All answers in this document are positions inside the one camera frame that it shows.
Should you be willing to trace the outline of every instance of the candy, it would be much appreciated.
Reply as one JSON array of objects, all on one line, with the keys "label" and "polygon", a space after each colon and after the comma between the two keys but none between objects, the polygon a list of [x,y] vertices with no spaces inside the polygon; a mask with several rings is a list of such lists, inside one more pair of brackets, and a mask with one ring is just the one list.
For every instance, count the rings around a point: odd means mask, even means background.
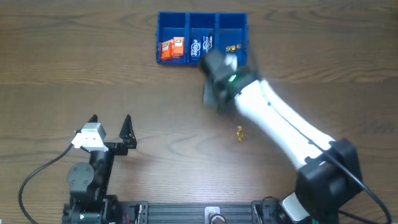
[{"label": "candy", "polygon": [[200,58],[201,42],[200,39],[192,39],[191,58]]},{"label": "candy", "polygon": [[209,52],[213,48],[213,37],[211,35],[203,36],[203,53]]},{"label": "candy", "polygon": [[172,58],[172,47],[173,42],[171,40],[162,43],[162,55],[160,56],[161,60],[170,60]]},{"label": "candy", "polygon": [[173,57],[179,57],[184,55],[184,37],[174,37],[173,44]]}]

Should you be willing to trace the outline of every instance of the wood grain surface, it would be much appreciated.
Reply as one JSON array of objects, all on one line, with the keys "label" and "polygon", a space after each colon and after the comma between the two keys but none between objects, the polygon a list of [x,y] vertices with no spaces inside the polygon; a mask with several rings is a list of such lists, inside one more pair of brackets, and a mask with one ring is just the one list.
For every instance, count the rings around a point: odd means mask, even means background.
[{"label": "wood grain surface", "polygon": [[[314,126],[358,146],[364,182],[398,219],[397,1],[12,0],[0,1],[3,223],[28,223],[22,181],[94,113],[109,140],[132,116],[138,148],[115,159],[108,191],[121,200],[250,202],[294,190],[293,167],[267,136],[202,105],[197,68],[156,64],[158,11],[247,12],[264,76]],[[81,161],[72,150],[27,184],[39,223],[60,223],[68,170]],[[342,209],[385,220],[365,193]]]}]

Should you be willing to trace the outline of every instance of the green light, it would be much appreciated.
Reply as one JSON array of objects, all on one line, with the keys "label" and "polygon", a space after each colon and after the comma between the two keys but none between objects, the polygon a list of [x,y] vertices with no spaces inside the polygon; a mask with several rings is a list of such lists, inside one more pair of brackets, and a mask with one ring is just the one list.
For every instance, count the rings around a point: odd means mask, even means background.
[{"label": "green light", "polygon": [[236,74],[235,75],[233,75],[233,76],[231,76],[230,78],[229,78],[229,82],[232,82],[233,80],[235,80],[235,78],[236,78]]}]

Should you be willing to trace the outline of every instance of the orange tic tac box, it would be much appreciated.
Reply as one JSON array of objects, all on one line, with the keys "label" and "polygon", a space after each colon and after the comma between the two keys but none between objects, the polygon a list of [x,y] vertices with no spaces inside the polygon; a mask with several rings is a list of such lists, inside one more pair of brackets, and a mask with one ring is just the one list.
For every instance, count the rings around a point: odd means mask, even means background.
[{"label": "orange tic tac box", "polygon": [[184,55],[184,37],[174,37],[173,57]]},{"label": "orange tic tac box", "polygon": [[162,43],[162,54],[160,55],[161,60],[169,60],[172,58],[173,42],[168,40]]}]

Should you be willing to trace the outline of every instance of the wooden table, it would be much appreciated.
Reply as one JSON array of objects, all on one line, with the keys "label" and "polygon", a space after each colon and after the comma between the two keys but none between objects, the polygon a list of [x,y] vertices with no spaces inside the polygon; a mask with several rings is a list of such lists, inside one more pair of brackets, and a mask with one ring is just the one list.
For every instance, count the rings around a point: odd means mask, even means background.
[{"label": "wooden table", "polygon": [[[268,137],[202,105],[199,69],[156,64],[158,11],[247,12],[264,77],[314,126],[357,145],[364,182],[398,218],[396,2],[10,0],[0,2],[3,223],[28,222],[22,181],[92,114],[109,141],[132,117],[138,148],[116,158],[108,190],[121,200],[250,202],[294,190],[295,172]],[[24,204],[39,223],[60,223],[68,170],[86,161],[72,150],[27,184]],[[342,209],[384,221],[365,193]]]}]

